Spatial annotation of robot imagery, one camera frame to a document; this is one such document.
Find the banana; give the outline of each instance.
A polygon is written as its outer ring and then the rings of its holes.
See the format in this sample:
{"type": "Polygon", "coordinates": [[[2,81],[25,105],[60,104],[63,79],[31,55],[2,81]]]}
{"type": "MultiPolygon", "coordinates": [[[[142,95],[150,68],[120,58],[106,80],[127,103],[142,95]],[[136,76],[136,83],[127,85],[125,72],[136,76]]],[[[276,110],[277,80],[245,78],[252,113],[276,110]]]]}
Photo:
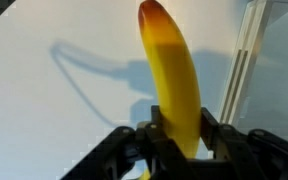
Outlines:
{"type": "MultiPolygon", "coordinates": [[[[186,158],[195,158],[200,138],[201,100],[190,52],[179,28],[155,0],[141,3],[138,21],[153,75],[163,128],[186,158]]],[[[146,170],[140,179],[148,179],[146,170]]]]}

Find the yellow banana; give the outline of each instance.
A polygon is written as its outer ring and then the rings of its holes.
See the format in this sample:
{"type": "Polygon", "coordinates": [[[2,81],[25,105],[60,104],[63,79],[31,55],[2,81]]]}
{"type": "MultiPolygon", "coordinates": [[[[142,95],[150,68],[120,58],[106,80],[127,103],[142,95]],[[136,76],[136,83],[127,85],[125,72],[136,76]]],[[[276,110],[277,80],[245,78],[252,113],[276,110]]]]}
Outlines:
{"type": "MultiPolygon", "coordinates": [[[[138,20],[166,135],[186,158],[194,158],[200,137],[198,81],[185,40],[167,11],[155,0],[141,3],[138,20]]],[[[146,170],[140,179],[148,179],[146,170]]]]}

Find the metal frame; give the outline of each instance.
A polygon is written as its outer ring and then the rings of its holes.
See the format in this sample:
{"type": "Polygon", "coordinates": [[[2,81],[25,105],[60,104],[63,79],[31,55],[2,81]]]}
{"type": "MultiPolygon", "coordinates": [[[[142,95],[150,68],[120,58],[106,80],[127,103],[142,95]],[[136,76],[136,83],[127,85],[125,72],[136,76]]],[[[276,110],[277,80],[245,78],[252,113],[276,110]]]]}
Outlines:
{"type": "Polygon", "coordinates": [[[255,0],[247,5],[220,108],[220,123],[237,124],[236,117],[239,116],[242,102],[245,100],[273,3],[273,1],[255,0]]]}

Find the white wall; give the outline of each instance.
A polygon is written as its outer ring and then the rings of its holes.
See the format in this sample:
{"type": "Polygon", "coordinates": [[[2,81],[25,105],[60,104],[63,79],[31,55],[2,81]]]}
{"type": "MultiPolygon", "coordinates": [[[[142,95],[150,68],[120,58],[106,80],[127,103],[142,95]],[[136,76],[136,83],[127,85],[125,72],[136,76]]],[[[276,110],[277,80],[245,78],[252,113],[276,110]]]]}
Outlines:
{"type": "MultiPolygon", "coordinates": [[[[140,2],[18,0],[0,17],[0,179],[59,178],[112,128],[150,118],[140,2]]],[[[247,0],[160,2],[216,116],[247,0]]]]}

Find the brown banana tip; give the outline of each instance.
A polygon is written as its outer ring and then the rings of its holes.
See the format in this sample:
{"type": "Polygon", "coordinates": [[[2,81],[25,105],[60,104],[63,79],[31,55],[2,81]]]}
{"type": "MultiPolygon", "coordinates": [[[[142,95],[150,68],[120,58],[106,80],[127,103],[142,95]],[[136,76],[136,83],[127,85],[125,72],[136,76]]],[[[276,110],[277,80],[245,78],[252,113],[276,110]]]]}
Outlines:
{"type": "Polygon", "coordinates": [[[138,21],[140,27],[143,28],[145,17],[155,14],[157,11],[165,11],[163,6],[155,0],[146,0],[140,4],[138,11],[138,21]]]}

